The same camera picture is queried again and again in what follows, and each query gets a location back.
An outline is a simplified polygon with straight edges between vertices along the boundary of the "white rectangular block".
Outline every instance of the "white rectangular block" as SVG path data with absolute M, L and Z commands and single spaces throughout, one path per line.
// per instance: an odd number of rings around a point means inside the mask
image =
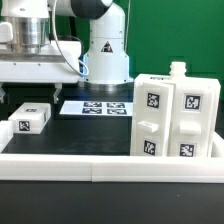
M 223 158 L 116 157 L 94 162 L 92 181 L 224 183 Z
M 170 156 L 211 156 L 217 113 L 217 80 L 176 80 L 170 129 Z
M 24 103 L 8 120 L 13 122 L 14 133 L 40 134 L 50 117 L 50 104 Z
M 11 121 L 0 122 L 0 153 L 8 145 L 13 137 L 13 126 Z
M 73 155 L 1 154 L 0 180 L 91 181 L 99 158 Z
M 173 85 L 139 75 L 135 80 L 131 155 L 166 156 Z

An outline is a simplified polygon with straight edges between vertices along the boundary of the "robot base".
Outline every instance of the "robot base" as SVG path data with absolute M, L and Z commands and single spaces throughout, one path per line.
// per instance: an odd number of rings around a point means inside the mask
M 91 89 L 94 91 L 116 92 L 122 89 L 134 88 L 134 80 L 130 78 L 126 82 L 120 84 L 97 84 L 79 80 L 78 86 L 81 88 Z

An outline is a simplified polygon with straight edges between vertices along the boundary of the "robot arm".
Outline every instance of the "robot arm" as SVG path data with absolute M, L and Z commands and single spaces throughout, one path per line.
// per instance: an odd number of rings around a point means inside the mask
M 48 0 L 53 5 L 55 0 Z M 84 19 L 98 19 L 110 8 L 113 0 L 58 0 L 56 14 Z

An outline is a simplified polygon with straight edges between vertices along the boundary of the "green backdrop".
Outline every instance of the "green backdrop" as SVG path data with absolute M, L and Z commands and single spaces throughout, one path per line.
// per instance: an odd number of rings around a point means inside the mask
M 127 14 L 129 0 L 114 2 Z M 223 12 L 223 0 L 131 0 L 127 48 L 131 76 L 168 74 L 170 63 L 179 60 L 187 63 L 188 76 L 218 78 L 224 88 Z M 87 50 L 89 22 L 74 20 Z M 70 33 L 68 18 L 57 18 L 57 30 Z

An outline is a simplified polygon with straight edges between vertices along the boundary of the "white paper with markers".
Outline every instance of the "white paper with markers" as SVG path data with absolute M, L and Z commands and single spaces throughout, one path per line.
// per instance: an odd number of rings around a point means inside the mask
M 133 103 L 128 102 L 65 101 L 60 114 L 131 117 L 132 110 Z

